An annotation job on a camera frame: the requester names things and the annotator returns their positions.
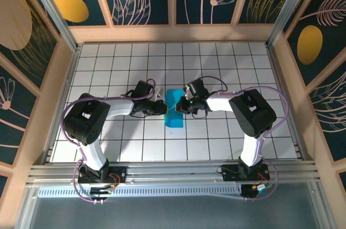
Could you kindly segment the blue paper sheet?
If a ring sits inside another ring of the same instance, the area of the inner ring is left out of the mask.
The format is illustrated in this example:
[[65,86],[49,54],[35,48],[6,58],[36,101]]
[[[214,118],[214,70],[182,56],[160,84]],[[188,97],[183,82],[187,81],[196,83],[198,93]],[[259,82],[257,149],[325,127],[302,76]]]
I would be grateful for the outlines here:
[[168,107],[164,122],[169,128],[183,128],[183,114],[176,111],[176,105],[184,95],[182,89],[168,89],[165,94],[165,104]]

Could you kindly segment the aluminium frame rail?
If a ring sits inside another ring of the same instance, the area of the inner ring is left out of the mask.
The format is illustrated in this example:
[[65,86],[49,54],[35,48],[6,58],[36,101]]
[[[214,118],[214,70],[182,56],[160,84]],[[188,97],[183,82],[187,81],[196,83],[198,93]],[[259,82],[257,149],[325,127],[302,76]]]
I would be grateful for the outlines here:
[[[272,183],[300,183],[321,181],[314,161],[274,159],[268,166]],[[109,166],[127,168],[124,186],[154,185],[212,185],[223,182],[222,165],[238,161],[163,161],[119,162]],[[34,165],[29,171],[26,186],[71,186],[74,163]]]

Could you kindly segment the black left controller box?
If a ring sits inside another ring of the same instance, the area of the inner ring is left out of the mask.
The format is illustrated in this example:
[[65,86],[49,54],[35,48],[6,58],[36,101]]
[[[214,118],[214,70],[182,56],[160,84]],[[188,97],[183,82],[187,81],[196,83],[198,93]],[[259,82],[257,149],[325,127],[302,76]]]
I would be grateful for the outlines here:
[[94,204],[104,204],[104,202],[113,193],[113,187],[91,187],[89,191],[89,198]]

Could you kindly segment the black controller box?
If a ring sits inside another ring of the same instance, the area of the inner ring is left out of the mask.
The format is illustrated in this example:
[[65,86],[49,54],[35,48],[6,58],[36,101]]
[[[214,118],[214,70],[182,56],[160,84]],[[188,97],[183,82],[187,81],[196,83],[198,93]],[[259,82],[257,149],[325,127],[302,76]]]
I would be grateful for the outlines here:
[[91,187],[89,191],[89,198],[94,204],[104,204],[104,202],[113,193],[113,187]]
[[255,199],[259,192],[265,188],[270,188],[270,184],[260,184],[260,185],[250,185],[243,184],[241,185],[241,194],[240,196],[244,199]]

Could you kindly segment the aluminium table side rail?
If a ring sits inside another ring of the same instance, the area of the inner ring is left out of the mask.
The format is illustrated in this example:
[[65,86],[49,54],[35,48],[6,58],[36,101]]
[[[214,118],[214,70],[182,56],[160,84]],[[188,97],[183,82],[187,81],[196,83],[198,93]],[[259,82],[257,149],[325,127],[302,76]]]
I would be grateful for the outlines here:
[[62,84],[62,89],[59,94],[59,98],[57,101],[57,105],[55,108],[55,112],[52,118],[52,123],[49,128],[49,133],[43,148],[43,152],[40,154],[35,164],[45,165],[49,163],[53,158],[56,148],[56,143],[58,142],[58,138],[60,135],[60,121],[63,110],[67,105],[67,101],[70,94],[70,87],[75,75],[75,69],[78,64],[78,59],[81,52],[81,45],[77,45],[77,49],[72,53],[69,65],[67,67],[67,71],[64,77],[64,81]]
[[277,53],[275,52],[274,47],[272,45],[269,45],[267,42],[265,42],[265,46],[269,56],[269,60],[272,67],[274,79],[277,85],[277,89],[280,90],[285,95],[290,107],[290,109],[286,111],[285,100],[284,98],[282,98],[281,103],[283,104],[283,111],[285,114],[287,114],[287,118],[284,122],[287,123],[287,127],[290,133],[289,138],[292,141],[288,145],[290,148],[294,149],[295,151],[294,156],[297,159],[300,159],[302,161],[312,160],[311,156],[308,154],[308,150],[307,150],[304,138],[299,132],[299,129],[295,123],[296,118],[294,113],[294,107],[292,104],[292,100],[291,100],[287,85],[285,83],[284,75],[283,75],[279,60],[277,58]]

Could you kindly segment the aluminium corner post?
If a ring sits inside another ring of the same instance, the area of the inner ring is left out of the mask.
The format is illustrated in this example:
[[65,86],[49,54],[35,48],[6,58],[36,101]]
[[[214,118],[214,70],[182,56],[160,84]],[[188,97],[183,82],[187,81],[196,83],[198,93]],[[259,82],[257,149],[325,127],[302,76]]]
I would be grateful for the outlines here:
[[47,9],[47,12],[49,16],[52,18],[54,24],[56,25],[57,29],[60,31],[61,35],[63,36],[64,40],[68,44],[69,48],[75,52],[78,49],[78,43],[76,42],[74,36],[72,35],[72,32],[70,31],[65,19],[61,15],[56,3],[54,0],[40,0],[45,8]]
[[288,22],[294,10],[297,8],[300,1],[301,0],[286,0],[285,1],[282,9],[280,10],[278,14],[278,17],[276,18],[274,22],[274,26],[269,33],[268,39],[265,42],[267,49],[270,49],[271,47],[274,46],[284,26]]

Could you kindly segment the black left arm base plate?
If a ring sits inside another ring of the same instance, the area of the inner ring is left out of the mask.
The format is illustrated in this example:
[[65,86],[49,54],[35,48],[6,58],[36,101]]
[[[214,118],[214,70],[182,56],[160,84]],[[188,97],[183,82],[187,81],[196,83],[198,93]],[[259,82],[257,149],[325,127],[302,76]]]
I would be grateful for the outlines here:
[[78,168],[78,172],[78,183],[80,184],[114,183],[114,179],[117,183],[124,183],[127,177],[127,168],[124,166],[109,166],[95,171],[82,165]]

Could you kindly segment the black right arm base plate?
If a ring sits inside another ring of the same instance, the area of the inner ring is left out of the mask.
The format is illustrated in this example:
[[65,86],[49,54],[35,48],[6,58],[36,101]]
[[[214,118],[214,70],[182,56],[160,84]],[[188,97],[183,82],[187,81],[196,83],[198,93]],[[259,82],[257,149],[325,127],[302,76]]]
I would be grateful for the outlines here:
[[247,167],[243,164],[222,165],[220,174],[223,181],[258,181],[262,177],[270,180],[268,166],[262,163],[254,167]]

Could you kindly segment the black right controller box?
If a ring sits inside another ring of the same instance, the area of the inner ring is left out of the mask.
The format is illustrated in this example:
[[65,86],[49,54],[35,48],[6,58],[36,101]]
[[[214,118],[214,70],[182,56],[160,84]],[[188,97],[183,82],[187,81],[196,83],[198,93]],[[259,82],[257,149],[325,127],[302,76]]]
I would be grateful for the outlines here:
[[244,199],[255,199],[259,192],[265,188],[270,188],[270,184],[260,184],[260,185],[250,185],[243,184],[241,185],[241,194],[240,196]]

